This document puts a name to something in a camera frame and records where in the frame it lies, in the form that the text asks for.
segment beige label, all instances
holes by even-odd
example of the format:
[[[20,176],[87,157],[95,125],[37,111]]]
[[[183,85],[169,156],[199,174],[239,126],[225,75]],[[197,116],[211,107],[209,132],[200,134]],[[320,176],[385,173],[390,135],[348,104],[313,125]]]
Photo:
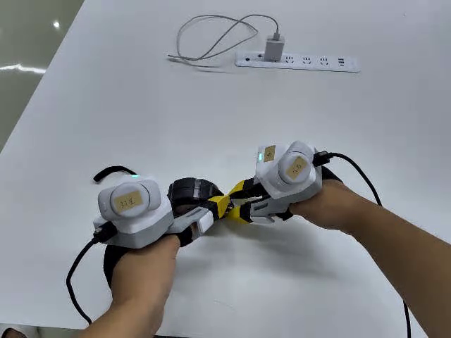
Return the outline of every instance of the beige label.
[[[114,199],[114,206],[118,212],[126,211],[142,204],[142,197],[139,191],[129,192]]]
[[[292,180],[296,180],[297,176],[299,176],[306,166],[307,162],[301,156],[298,156],[285,173],[291,177]]]
[[[276,146],[268,146],[265,148],[263,162],[271,162],[276,155]]]

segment table surface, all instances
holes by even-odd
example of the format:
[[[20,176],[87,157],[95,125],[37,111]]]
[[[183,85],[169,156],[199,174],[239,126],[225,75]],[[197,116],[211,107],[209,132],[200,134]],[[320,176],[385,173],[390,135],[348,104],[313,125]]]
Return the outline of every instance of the table surface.
[[[201,13],[277,17],[286,51],[349,55],[362,72],[236,68],[166,60]],[[86,0],[0,155],[0,322],[84,327],[65,277],[89,240],[102,186],[123,164],[164,189],[179,177],[223,190],[254,174],[260,144],[299,139],[351,156],[387,208],[451,241],[451,6],[446,0]],[[273,26],[244,50],[264,47]],[[223,31],[186,35],[187,53]],[[237,30],[234,38],[245,30]],[[330,167],[371,198],[358,174]],[[109,305],[93,248],[73,278],[93,318]],[[301,218],[221,223],[180,251],[161,334],[190,337],[403,337],[399,296],[350,237]],[[414,337],[421,337],[414,323]]]

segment skin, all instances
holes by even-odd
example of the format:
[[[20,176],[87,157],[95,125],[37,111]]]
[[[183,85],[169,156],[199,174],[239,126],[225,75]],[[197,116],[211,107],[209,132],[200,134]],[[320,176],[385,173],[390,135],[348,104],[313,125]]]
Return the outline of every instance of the skin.
[[[429,337],[451,332],[451,245],[390,211],[326,180],[323,189],[290,211],[313,224],[353,236],[406,301]],[[119,261],[113,273],[110,309],[79,337],[151,337],[158,330],[171,291],[175,236]]]

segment gray floor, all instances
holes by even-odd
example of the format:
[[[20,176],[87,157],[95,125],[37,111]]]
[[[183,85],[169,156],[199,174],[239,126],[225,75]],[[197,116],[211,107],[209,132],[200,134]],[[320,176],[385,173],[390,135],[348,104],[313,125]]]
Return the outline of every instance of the gray floor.
[[[0,1],[0,151],[82,3]],[[40,332],[43,338],[69,338],[75,331],[43,327]]]

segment power strip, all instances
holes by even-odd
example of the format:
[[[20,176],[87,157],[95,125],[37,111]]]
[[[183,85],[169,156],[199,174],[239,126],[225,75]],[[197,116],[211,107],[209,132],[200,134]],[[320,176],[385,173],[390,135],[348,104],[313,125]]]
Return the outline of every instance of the power strip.
[[[303,70],[328,70],[332,72],[358,73],[357,60],[349,56],[315,56],[284,53],[279,62],[264,61],[262,51],[237,51],[235,65],[238,67],[283,68]]]

